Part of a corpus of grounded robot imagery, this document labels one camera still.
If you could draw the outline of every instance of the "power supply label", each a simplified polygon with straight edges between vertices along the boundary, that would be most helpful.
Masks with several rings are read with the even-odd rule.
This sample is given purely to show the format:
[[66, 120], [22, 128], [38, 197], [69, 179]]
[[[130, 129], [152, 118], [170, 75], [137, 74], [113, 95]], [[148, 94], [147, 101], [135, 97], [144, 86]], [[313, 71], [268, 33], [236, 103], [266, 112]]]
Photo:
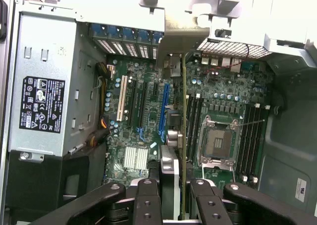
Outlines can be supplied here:
[[65, 81], [23, 79], [19, 128], [60, 133]]

